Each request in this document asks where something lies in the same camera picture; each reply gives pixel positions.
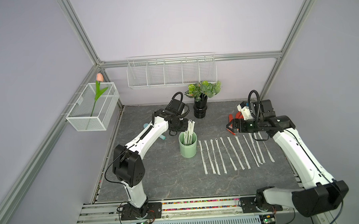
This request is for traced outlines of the white straw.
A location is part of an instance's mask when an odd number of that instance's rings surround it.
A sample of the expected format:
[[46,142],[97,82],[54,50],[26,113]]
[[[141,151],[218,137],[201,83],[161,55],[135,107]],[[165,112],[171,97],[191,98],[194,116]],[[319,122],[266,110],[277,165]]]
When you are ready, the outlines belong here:
[[216,170],[215,170],[215,168],[214,168],[214,164],[213,164],[213,161],[212,161],[211,154],[210,154],[208,142],[207,142],[206,140],[204,140],[204,143],[205,143],[206,148],[207,148],[207,153],[208,153],[208,156],[209,156],[209,161],[210,161],[210,164],[211,164],[212,172],[213,172],[213,174],[217,174],[217,173],[216,173]]
[[230,155],[230,153],[229,153],[229,150],[227,149],[227,147],[226,147],[226,145],[225,145],[225,142],[223,141],[223,138],[222,138],[222,137],[220,137],[220,141],[222,142],[222,144],[223,144],[223,146],[224,146],[224,149],[225,149],[225,151],[226,151],[226,154],[228,155],[228,158],[230,159],[230,162],[231,162],[231,164],[232,164],[232,166],[233,166],[233,169],[234,169],[235,171],[237,171],[238,169],[237,169],[237,167],[236,167],[236,165],[235,165],[235,163],[234,163],[234,161],[233,161],[233,159],[232,159],[232,157],[231,157],[231,155]]
[[272,157],[272,154],[270,153],[270,151],[269,151],[269,149],[268,149],[268,147],[267,147],[267,145],[266,145],[266,143],[265,143],[265,140],[263,139],[261,133],[258,132],[258,135],[260,136],[260,140],[261,140],[261,142],[263,143],[263,145],[264,145],[264,147],[265,147],[265,149],[266,149],[266,151],[267,151],[267,154],[268,154],[268,156],[269,156],[271,162],[275,163],[275,160],[274,160],[274,158]]
[[202,142],[200,140],[198,140],[198,142],[199,142],[199,146],[200,146],[200,154],[201,154],[201,157],[202,157],[202,163],[203,163],[203,166],[204,166],[204,171],[205,171],[205,174],[207,175],[208,170],[207,170],[207,165],[206,165],[206,162],[205,162],[205,156],[204,156],[204,153],[203,153]]
[[215,142],[216,142],[217,149],[218,149],[218,152],[219,152],[219,155],[220,155],[220,159],[221,159],[221,163],[222,163],[222,166],[223,166],[224,173],[227,174],[227,168],[226,168],[226,165],[224,163],[223,155],[221,153],[219,141],[218,141],[217,138],[215,139]]
[[238,162],[239,162],[241,168],[242,168],[243,170],[245,170],[245,167],[244,167],[244,165],[243,165],[243,163],[242,163],[242,161],[241,161],[239,155],[237,154],[237,151],[236,151],[236,149],[235,149],[235,147],[234,147],[234,145],[233,145],[233,143],[232,143],[232,141],[231,141],[231,138],[230,138],[230,137],[227,137],[227,140],[229,141],[229,144],[230,144],[232,150],[234,151],[234,154],[235,154],[235,156],[236,156],[236,159],[238,160]]
[[213,152],[213,155],[214,155],[214,163],[215,163],[215,166],[216,166],[216,171],[217,171],[218,175],[221,175],[220,169],[219,169],[219,164],[217,162],[217,158],[216,158],[216,154],[215,154],[215,148],[214,148],[213,140],[211,139],[210,142],[211,142],[211,146],[212,146],[212,152]]
[[262,161],[262,159],[260,157],[260,151],[261,150],[259,148],[258,141],[256,140],[256,136],[253,133],[250,134],[250,139],[251,139],[252,145],[254,147],[254,151],[256,153],[258,163],[263,164],[264,162]]
[[252,157],[253,157],[253,159],[254,159],[254,161],[255,161],[257,167],[260,168],[259,163],[258,163],[258,161],[257,161],[257,159],[256,159],[256,157],[255,157],[255,154],[253,153],[253,150],[252,150],[251,147],[250,147],[250,144],[249,144],[249,142],[248,142],[246,136],[243,135],[243,138],[244,138],[244,140],[245,140],[245,142],[246,142],[246,144],[247,144],[247,146],[248,146],[248,148],[249,148],[249,150],[250,150],[250,152],[251,152],[251,154],[252,154]]
[[242,147],[242,145],[241,145],[241,142],[240,142],[240,140],[239,140],[239,137],[235,136],[235,139],[236,139],[237,144],[238,144],[238,146],[239,146],[239,148],[240,148],[240,150],[241,150],[241,154],[242,154],[242,156],[243,156],[243,158],[244,158],[244,160],[245,160],[245,163],[246,163],[248,169],[250,170],[250,169],[251,169],[251,166],[250,166],[250,163],[248,162],[248,159],[247,159],[246,154],[245,154],[245,152],[244,152],[244,149],[243,149],[243,147]]

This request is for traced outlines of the green cylindrical storage cup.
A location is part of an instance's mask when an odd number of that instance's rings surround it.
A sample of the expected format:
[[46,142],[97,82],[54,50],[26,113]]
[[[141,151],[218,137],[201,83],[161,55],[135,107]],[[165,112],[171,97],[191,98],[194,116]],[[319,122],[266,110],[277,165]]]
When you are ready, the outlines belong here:
[[194,133],[192,137],[192,144],[191,145],[185,145],[184,144],[184,132],[182,132],[178,136],[179,146],[180,146],[180,154],[184,158],[192,158],[196,155],[197,152],[197,135]]

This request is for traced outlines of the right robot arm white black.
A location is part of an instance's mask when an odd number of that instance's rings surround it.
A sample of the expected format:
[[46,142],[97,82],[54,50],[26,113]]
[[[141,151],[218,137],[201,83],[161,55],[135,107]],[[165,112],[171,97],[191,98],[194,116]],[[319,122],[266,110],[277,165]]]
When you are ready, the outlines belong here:
[[256,119],[232,119],[227,125],[232,132],[266,132],[284,152],[298,174],[302,189],[264,187],[257,190],[256,204],[286,206],[296,209],[304,217],[311,217],[337,209],[349,191],[344,181],[337,181],[314,157],[289,117],[274,116]]

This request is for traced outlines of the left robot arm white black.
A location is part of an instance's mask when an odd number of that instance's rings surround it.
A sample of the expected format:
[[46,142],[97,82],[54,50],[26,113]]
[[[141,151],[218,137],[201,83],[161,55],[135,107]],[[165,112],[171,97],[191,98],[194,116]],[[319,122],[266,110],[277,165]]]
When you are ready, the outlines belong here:
[[145,175],[143,158],[160,135],[166,131],[184,132],[188,129],[188,111],[176,113],[172,109],[160,109],[152,113],[152,120],[132,141],[117,145],[114,149],[112,171],[128,196],[128,206],[136,217],[148,212],[148,197],[142,180]]

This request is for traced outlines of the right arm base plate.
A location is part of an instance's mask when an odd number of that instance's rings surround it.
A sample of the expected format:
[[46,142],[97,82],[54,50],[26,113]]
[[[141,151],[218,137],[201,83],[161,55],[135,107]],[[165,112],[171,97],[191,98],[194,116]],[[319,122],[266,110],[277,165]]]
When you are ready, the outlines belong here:
[[241,197],[238,201],[238,206],[241,207],[243,213],[276,213],[284,210],[280,205],[270,205],[265,203],[259,205],[258,202],[256,202],[255,197]]

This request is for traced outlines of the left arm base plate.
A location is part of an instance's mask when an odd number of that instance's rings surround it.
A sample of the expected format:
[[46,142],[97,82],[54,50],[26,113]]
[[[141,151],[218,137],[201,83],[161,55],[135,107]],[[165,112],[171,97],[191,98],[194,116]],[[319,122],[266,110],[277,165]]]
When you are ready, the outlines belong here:
[[160,219],[162,217],[162,203],[161,202],[146,202],[141,208],[136,208],[131,204],[122,206],[121,220],[136,220],[136,219]]

